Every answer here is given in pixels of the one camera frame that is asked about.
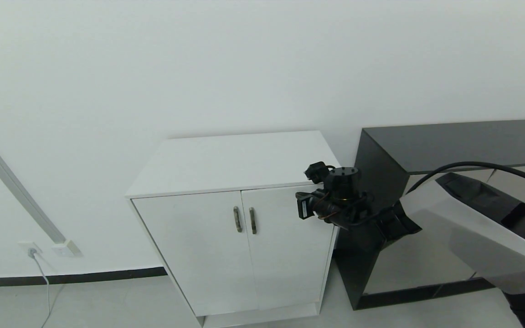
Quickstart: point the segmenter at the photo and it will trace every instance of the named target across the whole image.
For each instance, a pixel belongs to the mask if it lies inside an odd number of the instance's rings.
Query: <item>black tabletop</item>
[[[525,165],[525,120],[363,129],[407,172],[464,160]]]

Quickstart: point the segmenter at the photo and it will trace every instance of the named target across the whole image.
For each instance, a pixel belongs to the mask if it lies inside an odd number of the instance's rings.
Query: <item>black baseboard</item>
[[[145,268],[138,270],[123,270],[114,272],[98,272],[87,274],[67,274],[63,276],[48,276],[50,284],[76,284],[79,282],[106,282],[109,280],[123,280],[133,278],[147,278],[166,276],[165,268]],[[45,285],[42,277],[11,277],[0,278],[0,287]],[[425,301],[439,297],[459,295],[462,293],[482,291],[494,288],[490,282],[483,278],[465,280],[464,282],[450,282],[443,285],[431,285],[399,291],[363,295],[354,307],[355,310],[385,307],[401,303]]]
[[[79,282],[106,282],[108,280],[123,280],[133,278],[147,278],[166,276],[165,268],[158,266],[155,268],[145,268],[137,270],[123,270],[113,272],[98,272],[86,274],[66,274],[62,276],[48,276],[50,284],[76,284]],[[37,277],[11,277],[0,278],[2,286],[26,286],[26,285],[45,285],[46,282],[41,276]]]
[[[470,280],[465,280],[464,282],[450,282],[442,285],[431,285],[411,289],[403,289],[400,291],[366,294],[360,297],[358,304],[356,305],[356,307],[354,307],[354,310],[385,307],[387,305],[395,305],[401,303],[426,301],[427,299],[454,296],[462,293],[482,291],[484,289],[490,288],[494,288],[494,286],[490,284],[490,282],[488,282],[487,280],[483,278],[474,278]]]

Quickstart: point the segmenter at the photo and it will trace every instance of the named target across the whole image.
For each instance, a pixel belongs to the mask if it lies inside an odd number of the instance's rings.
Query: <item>cabinet handle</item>
[[[236,224],[236,231],[242,232],[242,227],[240,226],[240,217],[238,214],[238,206],[234,207],[234,223]]]
[[[252,226],[252,234],[257,234],[257,223],[254,220],[254,208],[248,208],[248,213],[250,213],[250,226]]]

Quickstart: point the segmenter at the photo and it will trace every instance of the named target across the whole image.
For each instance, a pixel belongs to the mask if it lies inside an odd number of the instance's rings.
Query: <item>floor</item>
[[[198,328],[168,277],[53,285],[46,328]],[[39,328],[46,286],[0,287],[0,327]],[[330,268],[319,316],[248,328],[520,328],[497,289],[352,311],[337,267]]]

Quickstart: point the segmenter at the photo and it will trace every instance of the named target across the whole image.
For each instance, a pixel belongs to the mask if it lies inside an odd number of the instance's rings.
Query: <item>black motor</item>
[[[317,162],[309,166],[305,175],[313,183],[323,182],[324,188],[295,194],[300,218],[309,218],[315,212],[326,223],[347,229],[350,224],[371,214],[373,199],[368,193],[358,190],[362,174],[357,168],[334,168]]]

